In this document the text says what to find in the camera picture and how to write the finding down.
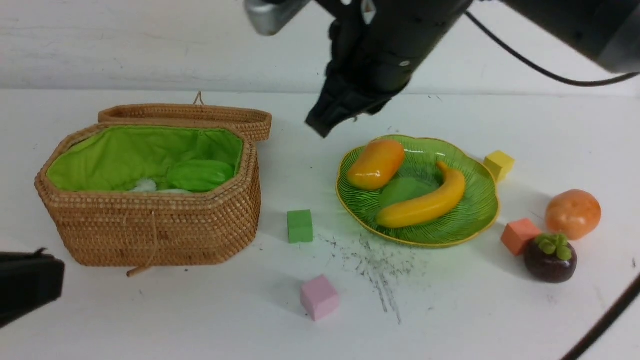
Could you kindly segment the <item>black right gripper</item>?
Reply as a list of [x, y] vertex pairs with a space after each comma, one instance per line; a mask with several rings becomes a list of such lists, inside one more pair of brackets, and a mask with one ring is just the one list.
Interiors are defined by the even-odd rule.
[[471, 6], [470, 0], [320, 0], [334, 21], [331, 60], [305, 123], [322, 138], [341, 123], [374, 116]]

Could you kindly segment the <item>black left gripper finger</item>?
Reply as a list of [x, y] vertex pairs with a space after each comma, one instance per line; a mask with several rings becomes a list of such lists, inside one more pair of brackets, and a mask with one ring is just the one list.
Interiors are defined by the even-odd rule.
[[45, 251], [0, 253], [1, 328], [62, 296], [66, 264]]

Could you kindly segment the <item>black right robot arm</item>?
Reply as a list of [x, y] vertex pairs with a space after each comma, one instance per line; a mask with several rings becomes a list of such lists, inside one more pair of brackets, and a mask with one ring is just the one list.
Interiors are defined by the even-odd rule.
[[[374, 115], [463, 15], [470, 0], [320, 0], [334, 16], [331, 60], [306, 124], [320, 136], [352, 117]], [[506, 0], [542, 30], [622, 79], [639, 71], [637, 0]]]

